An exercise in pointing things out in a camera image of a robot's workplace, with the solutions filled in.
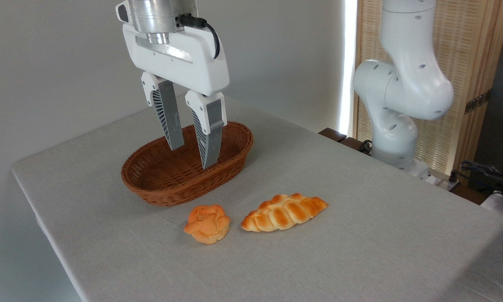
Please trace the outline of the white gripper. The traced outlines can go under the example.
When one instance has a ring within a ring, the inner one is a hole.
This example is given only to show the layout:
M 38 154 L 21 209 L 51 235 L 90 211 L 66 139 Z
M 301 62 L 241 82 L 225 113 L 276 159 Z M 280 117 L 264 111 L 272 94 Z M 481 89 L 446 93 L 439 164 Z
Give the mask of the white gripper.
M 169 34 L 169 44 L 149 43 L 145 34 L 128 23 L 122 30 L 132 62 L 144 71 L 141 80 L 146 102 L 155 108 L 170 149 L 185 144 L 174 82 L 190 89 L 185 100 L 192 109 L 203 169 L 214 165 L 221 150 L 222 129 L 227 125 L 221 91 L 229 85 L 229 73 L 223 47 L 215 59 L 214 36 L 207 29 L 184 27 Z

